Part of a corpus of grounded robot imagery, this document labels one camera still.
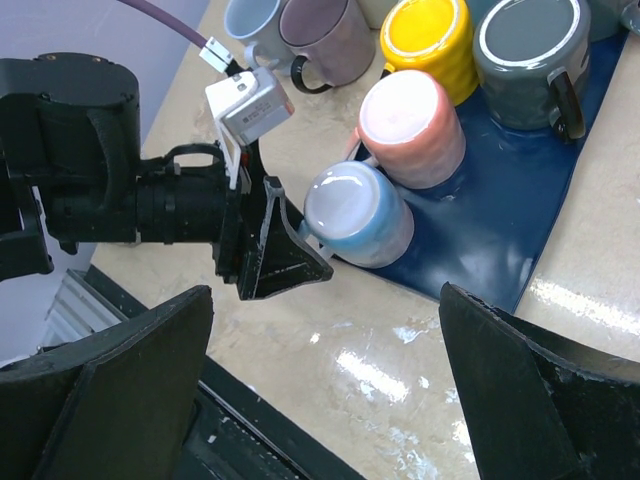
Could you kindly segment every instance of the marble countertop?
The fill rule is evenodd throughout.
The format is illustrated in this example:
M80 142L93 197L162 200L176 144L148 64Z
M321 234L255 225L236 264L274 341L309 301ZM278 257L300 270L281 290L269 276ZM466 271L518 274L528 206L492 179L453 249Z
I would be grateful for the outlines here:
M211 4L200 30L240 55L241 46L224 34L220 3ZM189 50L164 101L144 146L149 156L215 140L204 88L221 77L197 54ZM312 178L341 159L382 65L378 52L358 82L317 96L283 79L296 113L264 137L261 150L267 171L298 206ZM638 78L640 40L630 38L516 312L636 361ZM435 302L340 263L330 282L240 302L235 286L214 275L206 245L100 245L93 263L149 307L210 285L215 319L208 354L365 477L478 478Z

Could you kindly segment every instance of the blue mat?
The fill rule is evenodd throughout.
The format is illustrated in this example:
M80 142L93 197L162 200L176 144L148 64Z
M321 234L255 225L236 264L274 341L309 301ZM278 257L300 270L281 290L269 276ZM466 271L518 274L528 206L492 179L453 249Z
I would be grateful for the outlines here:
M595 43L582 102L593 126L627 33ZM416 233L407 253L371 273L439 299L445 282L514 312L569 188L586 138L564 145L551 128L517 132L497 125L478 88L457 108L467 138L458 171L429 190L398 187ZM356 160L367 158L361 148Z

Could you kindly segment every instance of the white mug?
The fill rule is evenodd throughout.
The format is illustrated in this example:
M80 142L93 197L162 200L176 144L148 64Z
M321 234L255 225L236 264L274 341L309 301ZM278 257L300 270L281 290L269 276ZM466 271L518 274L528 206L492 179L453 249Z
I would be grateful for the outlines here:
M299 234L313 235L320 254L382 268L409 248L413 214L393 184L364 162L340 162L318 175L304 202Z
M280 36L280 14L285 0L230 0L224 14L227 34L244 46L245 61L253 69L261 66L290 75L295 55ZM260 65L258 57L269 60Z

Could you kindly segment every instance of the gray mug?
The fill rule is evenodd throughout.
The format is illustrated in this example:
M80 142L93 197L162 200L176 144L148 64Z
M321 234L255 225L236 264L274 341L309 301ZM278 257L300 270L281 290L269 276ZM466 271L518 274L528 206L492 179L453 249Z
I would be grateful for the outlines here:
M477 27L485 14L491 10L498 0L467 0L467 6L471 13L471 23L473 27Z
M487 12L473 56L497 122L519 130L551 125L565 141L584 136L590 22L585 0L501 0Z
M280 35L297 55L291 80L303 93L321 93L355 81L376 53L356 0L289 0L280 16ZM307 62L325 85L305 85L302 69Z
M625 27L640 35L638 0L589 0L591 7L591 41L597 42Z

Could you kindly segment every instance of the ceramic mug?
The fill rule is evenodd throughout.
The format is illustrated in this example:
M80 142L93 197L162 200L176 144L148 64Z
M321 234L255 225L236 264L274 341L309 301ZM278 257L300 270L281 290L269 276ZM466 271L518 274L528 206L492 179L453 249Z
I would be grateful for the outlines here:
M322 93L357 80L371 65L376 50L356 0L289 0L280 17L280 35L297 55L291 80L303 93ZM305 85L306 63L324 85Z
M358 0L369 28L378 30L398 0Z
M295 55L282 41L279 25L285 0L231 0L224 14L227 34L245 45L245 61L253 69L260 67L258 57L269 60L265 65L289 75Z
M302 238L313 235L324 258L336 254L359 267L382 268L409 248L413 214L391 182L363 162L327 168L304 202Z
M591 41L597 42L625 27L640 35L638 0L589 0L591 7Z
M411 189L447 180L466 150L447 93L418 70L387 76L367 93L347 148L352 151L359 140L393 180Z
M584 136L590 22L584 0L501 0L487 13L473 55L496 121L519 130L551 125L565 141Z
M467 6L471 12L471 21L474 28L496 3L498 3L498 0L467 0Z
M454 105L464 102L478 86L472 41L464 0L405 0L389 12L380 30L385 69L429 73Z

